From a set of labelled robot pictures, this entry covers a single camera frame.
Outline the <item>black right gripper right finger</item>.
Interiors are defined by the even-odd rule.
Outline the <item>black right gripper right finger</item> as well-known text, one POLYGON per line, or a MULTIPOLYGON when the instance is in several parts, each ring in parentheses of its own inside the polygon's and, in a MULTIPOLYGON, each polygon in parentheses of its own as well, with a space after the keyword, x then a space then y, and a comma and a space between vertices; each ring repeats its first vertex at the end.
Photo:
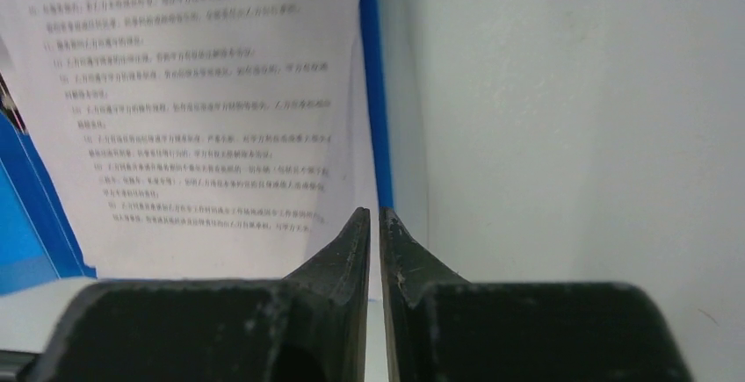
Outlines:
POLYGON ((662 313, 618 282, 477 283, 379 214, 393 381, 690 381, 662 313))

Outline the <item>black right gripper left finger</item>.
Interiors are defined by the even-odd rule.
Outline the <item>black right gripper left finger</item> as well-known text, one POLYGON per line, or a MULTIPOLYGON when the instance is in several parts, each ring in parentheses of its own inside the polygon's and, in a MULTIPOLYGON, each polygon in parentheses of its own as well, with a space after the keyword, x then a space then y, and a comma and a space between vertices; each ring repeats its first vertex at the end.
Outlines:
POLYGON ((26 381, 360 381, 370 213, 279 279, 106 281, 80 291, 26 381))

